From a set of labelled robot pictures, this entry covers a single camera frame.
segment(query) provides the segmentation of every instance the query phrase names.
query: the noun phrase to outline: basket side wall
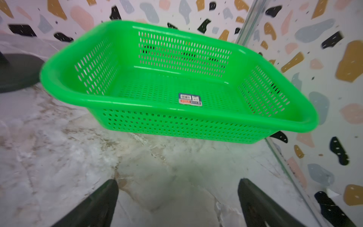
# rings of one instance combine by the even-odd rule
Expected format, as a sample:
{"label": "basket side wall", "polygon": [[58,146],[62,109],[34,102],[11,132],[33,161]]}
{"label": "basket side wall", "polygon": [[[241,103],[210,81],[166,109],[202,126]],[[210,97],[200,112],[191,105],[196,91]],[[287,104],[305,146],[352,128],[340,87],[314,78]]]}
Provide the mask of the basket side wall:
{"label": "basket side wall", "polygon": [[[127,32],[122,28],[117,31]],[[52,62],[59,79],[76,92],[108,95],[120,70],[128,64],[127,56],[120,54],[128,52],[126,45],[120,45],[126,43],[120,37],[113,26],[101,25],[70,44]]]}
{"label": "basket side wall", "polygon": [[136,109],[89,109],[89,111],[103,127],[132,133],[255,143],[277,131],[208,117],[184,116],[176,112],[143,112]]}
{"label": "basket side wall", "polygon": [[136,27],[129,33],[134,67],[156,69],[190,78],[231,80],[233,46],[224,41],[160,28]]}
{"label": "basket side wall", "polygon": [[287,89],[295,89],[279,86],[273,74],[280,72],[266,70],[261,64],[262,57],[257,54],[251,55],[249,67],[245,68],[243,77],[236,87],[241,93],[241,99],[246,103],[247,110],[253,115],[271,117],[277,119],[287,119],[291,121],[302,121],[303,117],[295,103],[291,102]]}

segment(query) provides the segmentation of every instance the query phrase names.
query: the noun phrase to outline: basket bottom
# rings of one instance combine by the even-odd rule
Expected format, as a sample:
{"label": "basket bottom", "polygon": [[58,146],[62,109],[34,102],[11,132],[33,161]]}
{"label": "basket bottom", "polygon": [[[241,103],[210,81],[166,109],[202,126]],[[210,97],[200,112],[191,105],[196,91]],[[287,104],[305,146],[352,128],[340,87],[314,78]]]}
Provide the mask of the basket bottom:
{"label": "basket bottom", "polygon": [[149,105],[181,105],[179,93],[185,93],[200,96],[203,106],[196,108],[247,113],[240,92],[226,82],[139,68],[131,68],[121,74],[109,95],[145,100]]}

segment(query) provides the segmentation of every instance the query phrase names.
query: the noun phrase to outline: terrazzo wall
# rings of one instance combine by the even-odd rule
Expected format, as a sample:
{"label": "terrazzo wall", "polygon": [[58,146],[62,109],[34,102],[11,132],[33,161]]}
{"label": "terrazzo wall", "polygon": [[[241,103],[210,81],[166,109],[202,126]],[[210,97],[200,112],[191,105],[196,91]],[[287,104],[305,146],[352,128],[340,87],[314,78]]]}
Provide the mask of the terrazzo wall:
{"label": "terrazzo wall", "polygon": [[0,33],[71,42],[99,23],[131,20],[234,42],[253,0],[0,0]]}
{"label": "terrazzo wall", "polygon": [[333,226],[349,218],[363,225],[362,39],[362,0],[272,0],[247,45],[319,114],[314,131],[282,131],[272,140]]}

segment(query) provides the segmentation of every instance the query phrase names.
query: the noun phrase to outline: sticker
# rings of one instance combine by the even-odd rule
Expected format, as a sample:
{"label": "sticker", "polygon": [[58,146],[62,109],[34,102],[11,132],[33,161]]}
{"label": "sticker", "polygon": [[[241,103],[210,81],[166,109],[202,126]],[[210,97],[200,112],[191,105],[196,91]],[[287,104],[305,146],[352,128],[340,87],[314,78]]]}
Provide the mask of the sticker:
{"label": "sticker", "polygon": [[200,99],[200,96],[193,94],[179,93],[179,103],[191,106],[202,106],[202,100]]}

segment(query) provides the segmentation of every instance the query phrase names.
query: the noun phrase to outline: barcode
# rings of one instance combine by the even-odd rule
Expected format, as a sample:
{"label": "barcode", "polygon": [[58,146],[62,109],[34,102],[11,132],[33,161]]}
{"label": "barcode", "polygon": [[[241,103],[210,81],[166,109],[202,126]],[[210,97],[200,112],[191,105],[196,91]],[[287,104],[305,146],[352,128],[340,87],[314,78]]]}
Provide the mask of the barcode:
{"label": "barcode", "polygon": [[193,101],[199,102],[199,97],[198,96],[192,96]]}
{"label": "barcode", "polygon": [[186,94],[181,94],[180,95],[180,98],[191,100],[192,99],[192,96],[188,96]]}

